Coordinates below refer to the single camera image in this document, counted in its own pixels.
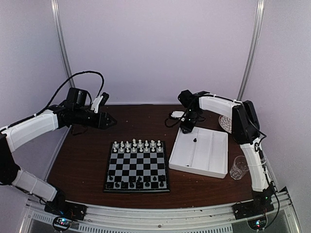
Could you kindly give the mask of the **white plastic compartment tray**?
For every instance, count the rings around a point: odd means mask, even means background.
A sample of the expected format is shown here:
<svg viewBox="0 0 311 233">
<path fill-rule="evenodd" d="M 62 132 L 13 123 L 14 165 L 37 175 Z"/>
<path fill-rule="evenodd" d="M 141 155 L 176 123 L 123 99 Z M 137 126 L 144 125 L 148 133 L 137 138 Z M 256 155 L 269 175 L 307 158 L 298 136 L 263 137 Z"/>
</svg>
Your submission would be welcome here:
<svg viewBox="0 0 311 233">
<path fill-rule="evenodd" d="M 194 127 L 191 133 L 178 130 L 169 159 L 169 168 L 225 178 L 228 173 L 228 134 L 199 127 Z"/>
</svg>

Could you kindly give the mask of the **black white chess board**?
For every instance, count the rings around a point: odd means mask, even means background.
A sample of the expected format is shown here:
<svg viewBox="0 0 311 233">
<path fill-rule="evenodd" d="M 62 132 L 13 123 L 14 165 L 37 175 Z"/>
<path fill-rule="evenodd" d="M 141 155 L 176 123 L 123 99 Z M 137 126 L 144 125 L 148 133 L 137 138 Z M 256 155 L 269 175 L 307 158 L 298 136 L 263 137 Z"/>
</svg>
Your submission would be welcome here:
<svg viewBox="0 0 311 233">
<path fill-rule="evenodd" d="M 163 152 L 156 153 L 111 153 L 112 143 L 110 143 L 109 155 L 107 159 L 106 175 L 103 192 L 105 193 L 156 193 L 170 192 L 168 162 L 166 155 L 166 145 Z M 164 188 L 152 189 L 151 182 L 153 176 L 157 177 L 158 184 L 161 182 L 159 176 L 164 175 Z M 135 176 L 136 181 L 132 182 L 131 177 Z M 137 188 L 138 177 L 142 178 L 142 188 Z M 126 188 L 121 188 L 121 182 L 127 183 Z M 145 187 L 145 182 L 150 182 L 150 187 Z M 107 184 L 113 184 L 113 188 L 107 188 Z M 129 187 L 129 183 L 134 183 L 134 188 Z"/>
</svg>

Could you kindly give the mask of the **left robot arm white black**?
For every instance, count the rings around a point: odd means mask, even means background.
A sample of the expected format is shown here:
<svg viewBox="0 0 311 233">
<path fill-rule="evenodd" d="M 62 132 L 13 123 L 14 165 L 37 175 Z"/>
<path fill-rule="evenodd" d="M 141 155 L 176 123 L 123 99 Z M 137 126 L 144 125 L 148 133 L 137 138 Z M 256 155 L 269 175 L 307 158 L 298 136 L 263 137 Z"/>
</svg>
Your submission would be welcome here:
<svg viewBox="0 0 311 233">
<path fill-rule="evenodd" d="M 25 148 L 30 142 L 48 142 L 48 136 L 57 130 L 72 125 L 95 129 L 108 129 L 117 121 L 107 112 L 100 110 L 109 94 L 98 95 L 90 106 L 86 106 L 86 90 L 70 88 L 67 97 L 60 104 L 48 105 L 40 113 L 0 130 L 0 183 L 16 187 L 44 201 L 51 201 L 51 208 L 60 216 L 70 211 L 70 205 L 61 197 L 56 187 L 26 171 L 18 165 L 13 153 Z"/>
</svg>

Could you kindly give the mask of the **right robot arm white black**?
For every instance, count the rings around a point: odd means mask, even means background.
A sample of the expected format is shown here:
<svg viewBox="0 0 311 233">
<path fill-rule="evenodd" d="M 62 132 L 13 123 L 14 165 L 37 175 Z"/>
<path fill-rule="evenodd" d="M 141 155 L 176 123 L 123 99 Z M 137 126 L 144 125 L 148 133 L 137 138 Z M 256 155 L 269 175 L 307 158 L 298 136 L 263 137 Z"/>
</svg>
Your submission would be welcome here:
<svg viewBox="0 0 311 233">
<path fill-rule="evenodd" d="M 249 203 L 249 210 L 260 214 L 271 201 L 273 189 L 261 147 L 260 136 L 265 138 L 266 135 L 260 131 L 252 101 L 231 100 L 207 91 L 193 94 L 189 90 L 182 91 L 178 100 L 186 108 L 178 120 L 183 133 L 191 133 L 204 110 L 231 119 L 231 135 L 244 153 L 252 179 L 253 200 Z"/>
</svg>

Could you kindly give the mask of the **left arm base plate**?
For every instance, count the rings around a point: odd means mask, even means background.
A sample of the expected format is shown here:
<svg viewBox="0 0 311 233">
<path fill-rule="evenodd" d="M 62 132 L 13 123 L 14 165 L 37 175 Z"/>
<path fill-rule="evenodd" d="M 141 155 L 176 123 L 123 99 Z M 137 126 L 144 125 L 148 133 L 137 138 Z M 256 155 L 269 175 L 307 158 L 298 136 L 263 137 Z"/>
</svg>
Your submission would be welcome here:
<svg viewBox="0 0 311 233">
<path fill-rule="evenodd" d="M 64 210 L 60 210 L 57 207 L 52 207 L 51 204 L 46 204 L 44 211 L 57 216 L 62 216 L 70 220 L 84 220 L 86 215 L 87 206 L 83 204 L 77 204 L 73 202 L 67 202 Z"/>
</svg>

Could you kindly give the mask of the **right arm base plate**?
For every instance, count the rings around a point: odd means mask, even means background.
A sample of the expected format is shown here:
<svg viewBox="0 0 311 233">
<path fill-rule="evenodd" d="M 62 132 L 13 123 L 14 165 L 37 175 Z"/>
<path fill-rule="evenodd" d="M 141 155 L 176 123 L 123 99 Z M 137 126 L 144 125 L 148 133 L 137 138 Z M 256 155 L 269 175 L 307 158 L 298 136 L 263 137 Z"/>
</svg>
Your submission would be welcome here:
<svg viewBox="0 0 311 233">
<path fill-rule="evenodd" d="M 254 201 L 238 202 L 232 206 L 235 219 L 250 218 L 253 216 L 263 215 L 264 213 L 273 211 L 274 205 L 268 204 L 265 207 L 256 207 Z"/>
</svg>

